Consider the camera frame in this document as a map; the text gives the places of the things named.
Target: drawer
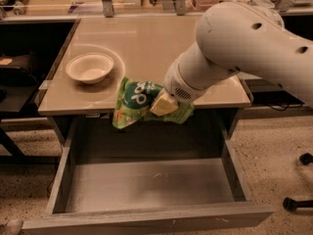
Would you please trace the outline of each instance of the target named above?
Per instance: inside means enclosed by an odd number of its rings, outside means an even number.
[[[256,226],[273,209],[254,205],[218,110],[182,125],[76,117],[47,215],[31,234],[156,234]]]

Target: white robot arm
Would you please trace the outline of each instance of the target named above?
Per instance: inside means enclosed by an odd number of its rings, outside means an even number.
[[[313,42],[284,29],[273,10],[238,2],[209,8],[197,41],[169,68],[165,90],[191,103],[239,71],[262,77],[313,107]]]

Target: speckled floor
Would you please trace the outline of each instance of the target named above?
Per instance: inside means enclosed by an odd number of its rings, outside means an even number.
[[[288,212],[282,206],[285,197],[313,200],[313,164],[305,166],[298,160],[304,153],[313,155],[312,133],[313,111],[310,109],[244,110],[232,141],[246,174],[252,201],[270,204],[275,212],[253,228],[178,234],[312,234],[313,209]],[[9,129],[8,134],[28,155],[61,153],[57,137],[49,128],[23,132]],[[0,154],[6,154],[1,146]],[[9,220],[44,215],[47,189],[54,173],[53,165],[0,164],[0,235],[8,234],[4,224]]]

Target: green chip bag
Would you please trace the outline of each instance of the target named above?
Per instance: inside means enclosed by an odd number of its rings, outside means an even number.
[[[150,81],[131,81],[126,77],[123,78],[114,109],[113,126],[121,129],[139,119],[183,123],[193,113],[193,104],[179,103],[178,110],[161,117],[149,112],[152,102],[162,88],[162,86]]]

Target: white bowl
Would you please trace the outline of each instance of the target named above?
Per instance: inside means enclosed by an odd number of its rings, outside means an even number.
[[[113,59],[106,54],[87,53],[70,60],[66,72],[75,81],[94,84],[103,80],[113,65]]]

